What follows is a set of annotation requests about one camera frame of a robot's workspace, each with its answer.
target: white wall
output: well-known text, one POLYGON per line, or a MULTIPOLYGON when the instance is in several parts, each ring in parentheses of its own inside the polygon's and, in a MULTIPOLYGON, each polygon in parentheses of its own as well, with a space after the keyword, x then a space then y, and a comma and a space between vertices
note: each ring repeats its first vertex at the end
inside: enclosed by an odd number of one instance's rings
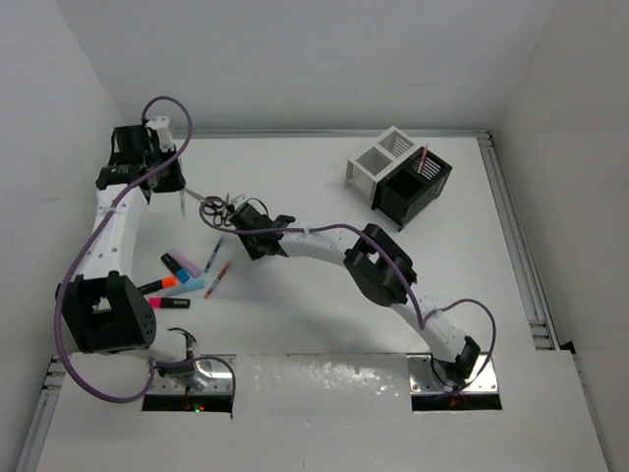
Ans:
POLYGON ((56 284, 88 236, 121 117, 52 0, 2 2, 0 69, 0 470, 12 470, 54 352, 56 284))
POLYGON ((498 133, 616 471, 629 470, 628 18, 624 0, 560 0, 498 133))
POLYGON ((57 0, 125 118, 204 128, 486 127, 554 0, 57 0))

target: blue pen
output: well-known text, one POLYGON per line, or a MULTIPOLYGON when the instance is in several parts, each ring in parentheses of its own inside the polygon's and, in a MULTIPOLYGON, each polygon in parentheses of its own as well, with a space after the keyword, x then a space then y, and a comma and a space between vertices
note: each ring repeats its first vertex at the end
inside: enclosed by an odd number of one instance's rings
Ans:
POLYGON ((214 258, 216 257, 216 253, 218 253, 218 250, 220 249, 220 245, 223 244, 223 240, 224 239, 225 238, 223 238, 221 236, 220 239, 218 240, 218 242, 216 243, 216 247, 214 248, 214 251, 212 251, 212 254, 209 255, 209 261, 207 261, 207 264, 205 265, 205 268, 203 269, 203 272, 205 272, 205 273, 209 272, 209 267, 214 262, 214 258))

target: purple marker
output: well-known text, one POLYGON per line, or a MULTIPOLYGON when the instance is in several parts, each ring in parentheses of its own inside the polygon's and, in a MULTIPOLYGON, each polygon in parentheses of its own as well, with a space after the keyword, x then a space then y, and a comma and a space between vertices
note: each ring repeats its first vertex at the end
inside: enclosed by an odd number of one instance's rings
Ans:
POLYGON ((186 256, 184 256, 181 251, 176 249, 169 249, 168 254, 179 263, 179 265, 189 273, 193 278, 197 278, 200 276, 200 268, 194 265, 186 256))

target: gray wall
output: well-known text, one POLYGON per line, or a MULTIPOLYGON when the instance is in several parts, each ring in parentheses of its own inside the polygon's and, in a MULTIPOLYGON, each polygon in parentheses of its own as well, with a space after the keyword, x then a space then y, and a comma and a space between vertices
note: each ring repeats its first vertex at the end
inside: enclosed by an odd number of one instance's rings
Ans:
POLYGON ((559 1, 498 133, 615 471, 629 470, 628 18, 623 0, 559 1))
POLYGON ((554 0, 56 0, 125 118, 202 128, 486 127, 554 0))
POLYGON ((51 0, 0 6, 0 470, 12 470, 52 341, 54 291, 89 234, 121 117, 51 0))

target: white table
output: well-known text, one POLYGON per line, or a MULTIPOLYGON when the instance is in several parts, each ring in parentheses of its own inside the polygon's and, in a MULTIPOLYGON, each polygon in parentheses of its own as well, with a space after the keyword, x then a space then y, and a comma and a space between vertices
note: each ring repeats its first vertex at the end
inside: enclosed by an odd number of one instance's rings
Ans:
MULTIPOLYGON (((379 224, 411 256, 437 305, 485 302, 497 320, 502 411, 412 413, 398 353, 427 348, 401 318, 365 300, 343 269, 251 262, 229 237, 208 281, 233 266, 212 298, 191 294, 189 311, 158 311, 157 319, 190 330, 200 352, 238 355, 234 419, 110 405, 66 379, 37 470, 606 470, 570 355, 535 350, 477 140, 427 141, 454 170, 441 197, 401 233, 343 186, 345 159, 365 139, 194 140, 183 168, 191 189, 259 197, 272 217, 379 224)), ((171 246, 204 265, 218 234, 193 200, 187 210, 183 218, 178 198, 153 196, 138 234, 136 284, 168 275, 159 256, 171 246)), ((448 316, 488 346, 482 312, 462 306, 448 316)), ((134 359, 73 361, 111 393, 130 393, 144 379, 134 359)))

